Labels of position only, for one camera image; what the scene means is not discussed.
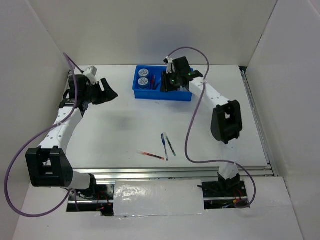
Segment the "red ballpoint pen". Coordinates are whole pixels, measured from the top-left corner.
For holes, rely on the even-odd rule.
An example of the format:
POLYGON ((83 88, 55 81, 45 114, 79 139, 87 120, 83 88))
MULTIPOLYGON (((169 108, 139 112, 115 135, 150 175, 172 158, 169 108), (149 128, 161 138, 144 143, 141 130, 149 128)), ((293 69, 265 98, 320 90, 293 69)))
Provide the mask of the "red ballpoint pen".
POLYGON ((150 84, 150 89, 151 90, 154 90, 155 82, 156 82, 156 76, 153 75, 152 78, 151 78, 151 84, 150 84))

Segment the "teal gel pen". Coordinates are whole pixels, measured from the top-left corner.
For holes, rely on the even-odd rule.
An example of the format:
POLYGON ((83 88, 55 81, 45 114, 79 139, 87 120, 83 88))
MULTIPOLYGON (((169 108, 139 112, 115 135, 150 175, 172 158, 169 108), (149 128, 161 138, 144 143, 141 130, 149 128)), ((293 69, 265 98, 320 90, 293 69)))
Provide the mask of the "teal gel pen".
POLYGON ((168 145, 169 145, 169 147, 170 147, 170 149, 171 149, 171 151, 172 151, 173 156, 176 157, 176 156, 177 156, 177 155, 176 155, 176 152, 175 152, 175 150, 174 150, 174 148, 173 148, 173 146, 172 146, 172 143, 171 143, 171 141, 170 141, 167 133, 164 132, 163 134, 164 134, 164 137, 165 137, 165 139, 166 139, 166 141, 167 141, 167 143, 168 143, 168 145))

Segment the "dark blue pen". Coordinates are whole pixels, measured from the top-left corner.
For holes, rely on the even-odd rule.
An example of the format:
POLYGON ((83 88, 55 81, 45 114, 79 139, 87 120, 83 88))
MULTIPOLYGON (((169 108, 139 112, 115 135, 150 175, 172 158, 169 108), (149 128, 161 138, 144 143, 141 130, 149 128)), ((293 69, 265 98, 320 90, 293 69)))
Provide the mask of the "dark blue pen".
POLYGON ((165 160, 169 161, 164 133, 161 134, 161 141, 162 141, 162 144, 163 144, 163 147, 164 147, 165 160))

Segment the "red gel pen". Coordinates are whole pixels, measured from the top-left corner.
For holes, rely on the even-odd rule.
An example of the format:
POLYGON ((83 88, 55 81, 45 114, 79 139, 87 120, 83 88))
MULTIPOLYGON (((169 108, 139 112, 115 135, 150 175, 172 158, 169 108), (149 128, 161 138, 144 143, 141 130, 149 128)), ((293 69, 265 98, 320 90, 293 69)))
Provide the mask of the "red gel pen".
POLYGON ((145 151, 137 151, 138 154, 140 155, 143 155, 143 156, 148 156, 148 157, 152 157, 152 158, 156 158, 156 159, 160 159, 160 160, 165 160, 164 157, 162 156, 158 156, 158 155, 155 155, 155 154, 152 154, 152 153, 148 153, 148 152, 145 152, 145 151))

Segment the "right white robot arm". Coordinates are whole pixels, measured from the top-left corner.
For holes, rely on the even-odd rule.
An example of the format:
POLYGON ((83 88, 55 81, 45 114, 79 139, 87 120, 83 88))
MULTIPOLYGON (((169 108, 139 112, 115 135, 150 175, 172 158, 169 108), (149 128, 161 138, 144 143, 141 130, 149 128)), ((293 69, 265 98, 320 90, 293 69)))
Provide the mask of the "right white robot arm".
POLYGON ((240 103, 221 95, 207 82, 206 74, 191 69, 185 56, 179 58, 167 56, 163 61, 166 64, 166 70, 162 72, 160 90, 173 92, 182 87, 199 97, 184 144, 184 153, 188 161, 197 163, 188 155, 188 142, 201 103, 211 110, 210 131, 216 141, 228 145, 231 140, 238 139, 243 129, 240 103))

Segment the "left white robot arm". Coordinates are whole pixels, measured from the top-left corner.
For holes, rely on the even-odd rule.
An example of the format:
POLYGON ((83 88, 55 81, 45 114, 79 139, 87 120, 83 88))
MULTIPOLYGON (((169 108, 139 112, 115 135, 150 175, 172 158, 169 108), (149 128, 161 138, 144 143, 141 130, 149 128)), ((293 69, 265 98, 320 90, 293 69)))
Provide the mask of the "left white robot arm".
POLYGON ((99 187, 89 173, 73 170, 67 158, 68 144, 89 105, 110 102, 118 94, 107 80, 96 81, 84 74, 68 78, 69 88, 59 104, 54 128, 36 148, 25 153, 31 184, 34 187, 62 187, 80 190, 88 200, 97 197, 99 187))

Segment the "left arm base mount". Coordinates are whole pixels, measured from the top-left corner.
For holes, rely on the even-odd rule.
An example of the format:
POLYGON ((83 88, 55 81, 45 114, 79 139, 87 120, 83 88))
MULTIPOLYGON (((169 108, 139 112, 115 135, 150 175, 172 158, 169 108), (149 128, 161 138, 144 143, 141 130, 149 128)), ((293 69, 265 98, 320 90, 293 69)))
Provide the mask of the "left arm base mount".
POLYGON ((68 197, 67 213, 97 212, 102 216, 114 215, 114 184, 98 184, 94 175, 90 175, 87 189, 76 189, 68 197))

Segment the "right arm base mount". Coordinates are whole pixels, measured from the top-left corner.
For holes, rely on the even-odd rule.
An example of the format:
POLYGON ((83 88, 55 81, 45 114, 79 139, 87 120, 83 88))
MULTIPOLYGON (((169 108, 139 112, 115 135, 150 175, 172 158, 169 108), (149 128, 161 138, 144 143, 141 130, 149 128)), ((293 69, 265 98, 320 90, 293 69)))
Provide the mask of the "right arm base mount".
POLYGON ((198 188, 202 190, 205 210, 244 208, 250 202, 245 182, 237 176, 233 180, 205 181, 198 188))

